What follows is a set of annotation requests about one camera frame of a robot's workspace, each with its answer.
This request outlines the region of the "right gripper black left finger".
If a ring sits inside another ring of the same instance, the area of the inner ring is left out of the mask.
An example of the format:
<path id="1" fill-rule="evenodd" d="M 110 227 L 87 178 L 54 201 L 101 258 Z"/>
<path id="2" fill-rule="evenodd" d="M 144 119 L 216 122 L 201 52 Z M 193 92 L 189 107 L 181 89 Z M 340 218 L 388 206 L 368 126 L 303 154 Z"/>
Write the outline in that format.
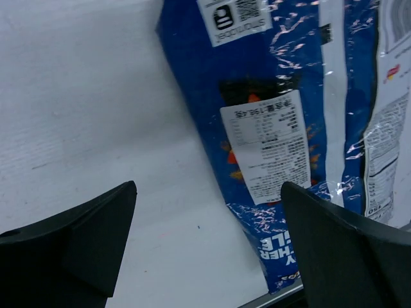
<path id="1" fill-rule="evenodd" d="M 125 182 L 72 209 L 1 234 L 1 307 L 105 307 L 135 211 Z"/>

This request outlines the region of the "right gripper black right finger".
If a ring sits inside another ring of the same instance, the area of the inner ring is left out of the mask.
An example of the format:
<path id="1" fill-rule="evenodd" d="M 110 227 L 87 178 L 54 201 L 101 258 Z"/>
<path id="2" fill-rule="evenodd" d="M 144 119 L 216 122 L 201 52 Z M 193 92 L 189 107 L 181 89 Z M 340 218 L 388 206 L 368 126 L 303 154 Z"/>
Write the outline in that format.
<path id="1" fill-rule="evenodd" d="M 281 188 L 309 307 L 410 307 L 410 232 Z"/>

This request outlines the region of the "blue Doritos bag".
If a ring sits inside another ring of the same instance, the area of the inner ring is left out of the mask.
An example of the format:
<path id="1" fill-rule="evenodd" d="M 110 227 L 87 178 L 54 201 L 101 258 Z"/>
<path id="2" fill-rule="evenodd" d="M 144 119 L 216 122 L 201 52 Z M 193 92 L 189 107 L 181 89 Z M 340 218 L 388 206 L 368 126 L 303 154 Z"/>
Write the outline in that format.
<path id="1" fill-rule="evenodd" d="M 157 34 L 270 293 L 300 276 L 285 182 L 408 223 L 409 1 L 165 1 Z"/>

